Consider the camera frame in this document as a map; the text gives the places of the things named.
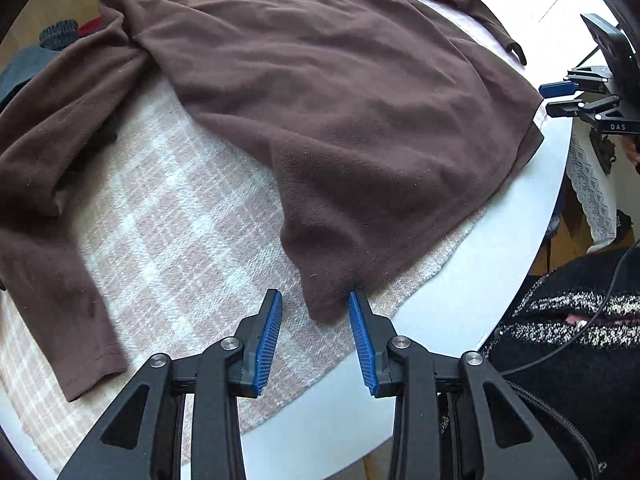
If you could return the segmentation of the person's right hand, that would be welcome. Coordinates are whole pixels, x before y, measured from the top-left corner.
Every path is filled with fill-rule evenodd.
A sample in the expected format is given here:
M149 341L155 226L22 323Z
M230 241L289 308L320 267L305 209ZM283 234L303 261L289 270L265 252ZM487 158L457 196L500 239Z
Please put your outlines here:
M634 165L637 174L640 174L640 153L638 136L620 136L620 146L627 159Z

